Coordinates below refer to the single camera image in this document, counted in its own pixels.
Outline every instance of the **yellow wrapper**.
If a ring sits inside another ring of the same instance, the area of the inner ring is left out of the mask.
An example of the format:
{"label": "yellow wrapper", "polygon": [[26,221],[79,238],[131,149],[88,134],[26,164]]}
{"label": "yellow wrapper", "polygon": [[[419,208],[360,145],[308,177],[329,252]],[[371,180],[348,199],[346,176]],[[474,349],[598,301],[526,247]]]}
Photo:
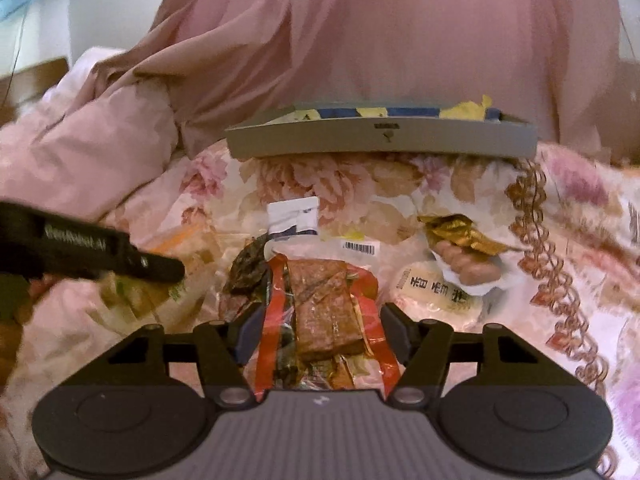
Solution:
{"label": "yellow wrapper", "polygon": [[483,235],[474,227],[471,218],[462,214],[449,216],[418,216],[418,220],[425,225],[429,244],[437,243],[439,239],[448,240],[460,247],[471,247],[476,251],[496,256],[513,247],[501,244]]}

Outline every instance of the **black device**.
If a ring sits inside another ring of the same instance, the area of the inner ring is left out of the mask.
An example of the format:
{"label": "black device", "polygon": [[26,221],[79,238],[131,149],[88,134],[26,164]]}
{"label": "black device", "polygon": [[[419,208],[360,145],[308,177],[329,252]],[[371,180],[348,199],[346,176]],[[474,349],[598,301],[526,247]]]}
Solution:
{"label": "black device", "polygon": [[[178,260],[140,253],[118,231],[0,203],[0,270],[158,282]],[[597,480],[612,433],[603,399],[499,324],[455,333],[387,303],[380,318],[406,370],[377,391],[273,390],[262,402],[239,371],[262,334],[263,303],[189,334],[147,325],[54,388],[33,412],[47,480]],[[204,398],[171,378],[196,363]],[[449,365],[475,377],[442,389]]]}

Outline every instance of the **barcode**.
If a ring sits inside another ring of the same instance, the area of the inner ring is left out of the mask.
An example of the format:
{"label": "barcode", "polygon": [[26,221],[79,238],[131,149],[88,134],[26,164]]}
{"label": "barcode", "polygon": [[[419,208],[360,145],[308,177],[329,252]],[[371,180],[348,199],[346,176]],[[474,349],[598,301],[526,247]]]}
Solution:
{"label": "barcode", "polygon": [[357,244],[354,242],[343,242],[342,246],[345,249],[351,249],[352,251],[358,251],[359,253],[370,254],[371,256],[376,255],[376,247],[370,244]]}

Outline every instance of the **wire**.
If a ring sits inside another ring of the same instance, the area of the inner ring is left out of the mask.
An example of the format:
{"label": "wire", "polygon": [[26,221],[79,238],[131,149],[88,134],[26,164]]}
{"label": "wire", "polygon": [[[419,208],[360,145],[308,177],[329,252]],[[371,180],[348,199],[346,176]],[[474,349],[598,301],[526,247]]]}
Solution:
{"label": "wire", "polygon": [[22,24],[20,25],[20,34],[18,35],[18,52],[15,53],[14,66],[11,69],[11,75],[9,76],[9,83],[6,86],[6,92],[4,93],[4,98],[2,99],[2,104],[0,108],[4,108],[6,104],[6,100],[9,97],[9,91],[11,90],[11,83],[14,81],[15,68],[18,66],[18,58],[20,57],[20,49],[22,48],[22,34],[24,32],[24,22],[27,20],[27,13],[29,12],[29,8],[24,9],[24,14],[22,16]]}

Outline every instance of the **metal screw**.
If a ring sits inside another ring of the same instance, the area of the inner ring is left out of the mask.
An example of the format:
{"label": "metal screw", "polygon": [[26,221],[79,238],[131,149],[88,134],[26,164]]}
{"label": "metal screw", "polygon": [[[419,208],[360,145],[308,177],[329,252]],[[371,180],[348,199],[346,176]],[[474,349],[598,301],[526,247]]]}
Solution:
{"label": "metal screw", "polygon": [[424,400],[424,392],[412,386],[405,386],[394,392],[394,399],[401,404],[420,404]]}
{"label": "metal screw", "polygon": [[220,400],[225,404],[231,404],[232,406],[239,406],[251,399],[251,393],[245,388],[225,388],[220,393]]}

